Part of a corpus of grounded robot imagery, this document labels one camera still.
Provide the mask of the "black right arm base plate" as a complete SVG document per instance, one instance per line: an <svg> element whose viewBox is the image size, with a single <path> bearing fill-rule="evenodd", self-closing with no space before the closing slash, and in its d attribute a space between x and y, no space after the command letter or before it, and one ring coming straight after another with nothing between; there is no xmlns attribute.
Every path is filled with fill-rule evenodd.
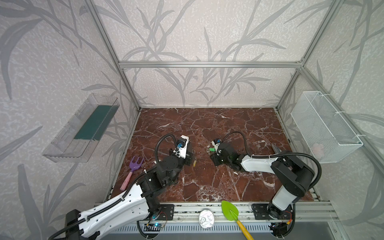
<svg viewBox="0 0 384 240"><path fill-rule="evenodd" d="M288 221L292 218L294 209L289 205L286 210L280 210L272 203L252 204L252 211L256 220L282 220Z"/></svg>

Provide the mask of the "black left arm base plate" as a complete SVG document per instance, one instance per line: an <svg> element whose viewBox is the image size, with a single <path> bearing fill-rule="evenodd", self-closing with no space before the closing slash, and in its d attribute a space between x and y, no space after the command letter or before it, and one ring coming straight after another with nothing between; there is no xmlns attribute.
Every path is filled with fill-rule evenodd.
<svg viewBox="0 0 384 240"><path fill-rule="evenodd" d="M161 204L160 209L155 213L150 213L146 220L151 221L171 221L174 218L175 205Z"/></svg>

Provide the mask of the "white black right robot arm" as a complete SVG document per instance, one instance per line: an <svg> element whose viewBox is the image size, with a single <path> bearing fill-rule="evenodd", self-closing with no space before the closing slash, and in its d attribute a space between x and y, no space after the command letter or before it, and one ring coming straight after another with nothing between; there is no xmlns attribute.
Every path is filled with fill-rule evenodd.
<svg viewBox="0 0 384 240"><path fill-rule="evenodd" d="M302 153L282 151L270 156L238 154L230 143L212 141L211 160L215 166L227 165L237 172L263 172L274 174L282 186L268 205L270 216L276 218L288 207L304 197L318 181L319 175L299 157Z"/></svg>

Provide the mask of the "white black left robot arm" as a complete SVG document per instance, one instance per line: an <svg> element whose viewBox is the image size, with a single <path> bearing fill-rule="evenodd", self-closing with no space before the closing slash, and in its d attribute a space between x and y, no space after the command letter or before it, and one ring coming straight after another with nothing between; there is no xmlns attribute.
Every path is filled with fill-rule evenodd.
<svg viewBox="0 0 384 240"><path fill-rule="evenodd" d="M157 199L168 186L178 183L185 165L190 165L189 147L174 151L156 166L141 174L122 194L87 211L73 210L67 214L67 226L84 219L83 223L65 232L67 240L100 240L127 224L157 215L161 205Z"/></svg>

